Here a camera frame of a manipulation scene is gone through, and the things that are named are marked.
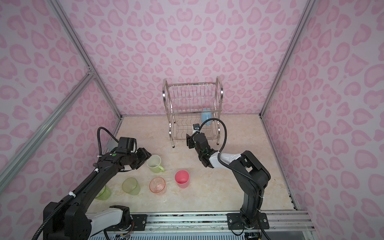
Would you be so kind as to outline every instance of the white zip tie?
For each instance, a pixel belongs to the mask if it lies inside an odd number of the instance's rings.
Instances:
[[[69,195],[69,196],[73,196],[73,198],[76,197],[76,194],[74,194],[73,192],[69,192],[68,195]]]

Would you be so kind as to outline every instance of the ventilation grille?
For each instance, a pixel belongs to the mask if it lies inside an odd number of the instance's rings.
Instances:
[[[111,240],[119,240],[115,234],[108,234]],[[106,240],[104,234],[98,234],[89,240]],[[132,234],[129,240],[245,240],[244,236],[235,236],[232,233],[140,233]]]

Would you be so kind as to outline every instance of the wall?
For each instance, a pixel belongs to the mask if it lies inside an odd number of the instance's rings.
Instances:
[[[384,2],[320,1],[267,111],[321,239],[384,239]]]
[[[85,75],[44,0],[0,3],[0,172]]]
[[[91,82],[0,196],[0,238],[30,239],[43,209],[60,201],[94,169],[97,128],[113,129],[117,117]],[[104,149],[109,135],[101,131]]]
[[[258,113],[306,0],[61,1],[123,114],[164,114],[164,78],[222,76],[225,113]]]

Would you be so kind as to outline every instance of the pink cup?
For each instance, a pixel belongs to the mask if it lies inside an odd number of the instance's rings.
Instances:
[[[180,170],[176,173],[175,180],[179,187],[186,188],[189,185],[189,173],[185,170]]]

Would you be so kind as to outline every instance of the metal dish rack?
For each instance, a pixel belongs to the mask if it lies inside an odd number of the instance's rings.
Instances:
[[[186,140],[192,135],[192,125],[202,124],[201,114],[212,113],[213,118],[220,119],[223,103],[223,85],[220,77],[214,83],[178,83],[168,84],[163,81],[163,100],[169,122],[169,138],[172,147],[174,141]],[[220,140],[220,125],[213,121],[206,124],[202,132],[207,139]]]

